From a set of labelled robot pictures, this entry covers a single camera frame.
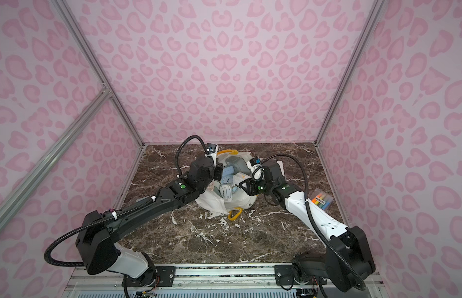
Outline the white canvas bag yellow handles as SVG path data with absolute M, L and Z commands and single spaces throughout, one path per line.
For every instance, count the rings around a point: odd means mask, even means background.
M 249 151 L 222 150 L 216 154 L 217 167 L 213 182 L 196 202 L 198 206 L 219 214 L 251 208 L 257 196 L 251 196 L 240 187 L 250 179 L 260 163 Z

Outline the small white digital clock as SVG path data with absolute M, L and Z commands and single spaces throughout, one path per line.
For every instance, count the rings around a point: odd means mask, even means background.
M 220 194 L 225 203 L 232 202 L 233 185 L 220 185 Z

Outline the white rectangular digital clock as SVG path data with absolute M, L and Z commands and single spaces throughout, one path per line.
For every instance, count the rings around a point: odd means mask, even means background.
M 277 164 L 279 165 L 279 168 L 280 168 L 280 171 L 281 171 L 281 174 L 284 176 L 285 173 L 284 173 L 284 166 L 283 166 L 283 162 L 278 160 L 277 161 Z

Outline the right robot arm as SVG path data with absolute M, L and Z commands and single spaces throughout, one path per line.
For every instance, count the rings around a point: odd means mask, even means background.
M 365 280 L 376 270 L 365 232 L 359 227 L 349 228 L 315 205 L 309 197 L 309 183 L 300 188 L 288 182 L 279 163 L 273 158 L 250 161 L 251 175 L 239 183 L 248 195 L 262 194 L 274 206 L 280 206 L 300 219 L 320 239 L 326 248 L 323 257 L 301 253 L 291 262 L 289 276 L 277 283 L 285 290 L 295 284 L 313 282 L 318 287 L 328 279 L 341 292 L 352 288 L 366 290 Z

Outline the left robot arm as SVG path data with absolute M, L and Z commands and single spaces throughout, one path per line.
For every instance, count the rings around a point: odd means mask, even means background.
M 223 167 L 222 163 L 202 156 L 192 162 L 183 177 L 160 188 L 156 194 L 123 209 L 87 214 L 76 239 L 87 273 L 110 271 L 145 285 L 155 282 L 158 273 L 151 257 L 124 248 L 119 241 L 152 219 L 197 200 L 214 180 L 221 179 Z

